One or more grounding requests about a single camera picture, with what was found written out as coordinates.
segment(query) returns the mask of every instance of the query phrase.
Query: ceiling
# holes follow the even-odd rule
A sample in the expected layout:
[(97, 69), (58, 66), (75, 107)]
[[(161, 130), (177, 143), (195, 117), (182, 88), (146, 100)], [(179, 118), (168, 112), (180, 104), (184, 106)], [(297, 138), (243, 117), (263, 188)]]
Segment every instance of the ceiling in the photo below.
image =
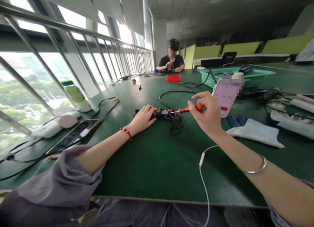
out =
[(167, 39), (263, 32), (292, 26), (314, 0), (148, 0), (154, 18), (166, 18)]

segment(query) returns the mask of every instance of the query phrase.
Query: red string bracelet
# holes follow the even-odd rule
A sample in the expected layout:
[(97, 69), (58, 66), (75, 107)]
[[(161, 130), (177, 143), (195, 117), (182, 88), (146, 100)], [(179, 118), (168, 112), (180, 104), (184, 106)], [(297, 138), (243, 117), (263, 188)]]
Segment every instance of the red string bracelet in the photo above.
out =
[(129, 136), (130, 136), (130, 140), (132, 140), (132, 136), (131, 136), (130, 132), (129, 132), (127, 129), (125, 129), (125, 127), (120, 127), (120, 130), (123, 130), (123, 131), (125, 131), (126, 133), (128, 133)]

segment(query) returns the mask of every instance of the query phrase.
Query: smartphone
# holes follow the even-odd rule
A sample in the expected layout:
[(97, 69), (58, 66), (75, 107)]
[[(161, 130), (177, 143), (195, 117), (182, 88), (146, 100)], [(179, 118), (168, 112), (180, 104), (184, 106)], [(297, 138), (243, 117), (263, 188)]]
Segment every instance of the smartphone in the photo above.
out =
[(66, 136), (57, 142), (46, 154), (66, 148), (67, 146), (75, 143), (79, 139), (86, 136), (92, 129), (99, 124), (98, 119), (86, 119), (81, 121), (75, 128), (73, 128)]
[(297, 94), (297, 97), (314, 104), (314, 94)]
[(228, 116), (241, 87), (241, 82), (236, 79), (220, 79), (215, 85), (212, 96), (215, 97), (221, 105), (220, 115), (222, 118)]

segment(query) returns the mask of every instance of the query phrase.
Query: black hair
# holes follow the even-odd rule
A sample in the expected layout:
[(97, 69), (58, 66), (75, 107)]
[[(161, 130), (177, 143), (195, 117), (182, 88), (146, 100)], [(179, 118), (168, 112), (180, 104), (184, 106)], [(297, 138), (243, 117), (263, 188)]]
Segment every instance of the black hair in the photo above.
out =
[(170, 46), (170, 49), (173, 50), (173, 51), (178, 51), (179, 50), (179, 41), (176, 40), (176, 39), (170, 39), (169, 40), (169, 46)]

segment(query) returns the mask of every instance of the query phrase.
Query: green table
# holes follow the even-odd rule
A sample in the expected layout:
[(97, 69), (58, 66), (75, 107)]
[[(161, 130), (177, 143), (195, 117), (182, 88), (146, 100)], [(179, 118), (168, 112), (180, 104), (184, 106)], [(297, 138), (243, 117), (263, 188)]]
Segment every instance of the green table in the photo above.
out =
[[(256, 68), (264, 68), (277, 73), (270, 76), (260, 88), (280, 87), (282, 91), (291, 93), (313, 91), (314, 67), (307, 72), (270, 67)], [(114, 134), (120, 127), (127, 125), (133, 118), (134, 110), (140, 109), (143, 105), (151, 104), (157, 108), (166, 108), (158, 99), (160, 94), (169, 90), (187, 90), (182, 87), (182, 83), (186, 81), (200, 83), (201, 74), (196, 70), (184, 70), (181, 73), (180, 83), (166, 83), (164, 76), (154, 75), (148, 78), (138, 76), (136, 80), (136, 84), (130, 80), (120, 81), (92, 98), (95, 108), (98, 102), (109, 97), (118, 97), (120, 103), (95, 132), (88, 144), (95, 145)], [(206, 90), (212, 89), (205, 85), (198, 88), (198, 91)], [(163, 96), (163, 100), (173, 108), (186, 107), (192, 95), (173, 92)], [(103, 103), (99, 117), (105, 114), (114, 103)], [(294, 106), (290, 106), (288, 110), (310, 115)], [(265, 108), (253, 104), (251, 100), (245, 100), (242, 104), (235, 102), (230, 114), (234, 116), (244, 114), (263, 124), (275, 126), (269, 119)], [(187, 113), (183, 116), (185, 125), (182, 129), (170, 131), (170, 122), (157, 121), (121, 147), (106, 163), (103, 180), (94, 194), (130, 199), (206, 203), (199, 174), (199, 160), (202, 152), (213, 146), (214, 142), (200, 129), (192, 115)], [(231, 128), (227, 119), (222, 119), (222, 127), (224, 130)], [(25, 152), (19, 155), (18, 159), (34, 158), (36, 154), (39, 154), (39, 146), (48, 146), (57, 140), (58, 138), (55, 138), (38, 143), (36, 149), (31, 153)], [(284, 129), (280, 129), (278, 140), (286, 148), (276, 149), (255, 141), (240, 139), (246, 146), (263, 154), (268, 160), (290, 174), (314, 182), (314, 142)], [(4, 170), (13, 169), (13, 166), (16, 164), (6, 162), (5, 169), (2, 169), (4, 163), (1, 164), (0, 176), (4, 177)], [(38, 166), (35, 165), (23, 175), (0, 182), (0, 188), (17, 187), (29, 179)], [(46, 170), (49, 166), (51, 164), (47, 164), (43, 169)], [(259, 191), (220, 148), (213, 148), (206, 152), (202, 173), (212, 204), (266, 206)]]

